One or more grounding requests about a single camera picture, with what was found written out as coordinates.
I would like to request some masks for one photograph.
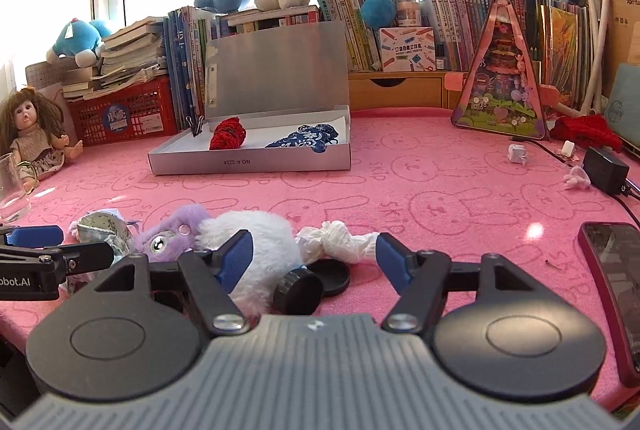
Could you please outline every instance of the red plastic basket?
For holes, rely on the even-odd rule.
[[[100,98],[69,102],[68,106],[85,147],[177,133],[166,76]]]

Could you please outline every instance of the blue floral cloth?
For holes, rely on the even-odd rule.
[[[300,125],[296,132],[270,143],[267,147],[311,147],[314,152],[324,152],[326,146],[337,144],[338,131],[327,123],[318,123],[315,127]]]

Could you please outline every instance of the glass cup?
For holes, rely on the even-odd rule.
[[[25,190],[18,175],[20,167],[28,169],[34,177],[36,176],[36,171],[30,162],[22,161],[16,165],[13,154],[0,157],[0,223],[2,224],[13,223],[31,210],[29,194],[35,190],[38,180],[34,179],[31,190]]]

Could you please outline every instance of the metal bolt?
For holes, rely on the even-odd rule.
[[[387,318],[386,325],[393,331],[412,331],[418,327],[418,318],[407,313],[398,313]]]
[[[241,330],[246,324],[246,320],[240,315],[224,314],[218,315],[213,318],[213,327],[218,331],[225,331],[225,333],[232,333],[234,331]]]

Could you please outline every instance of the black lid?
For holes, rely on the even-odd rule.
[[[320,259],[307,267],[322,280],[324,296],[340,295],[349,286],[351,280],[349,266],[342,261]]]
[[[280,279],[273,293],[273,306],[284,315],[312,315],[323,294],[320,277],[299,267]]]

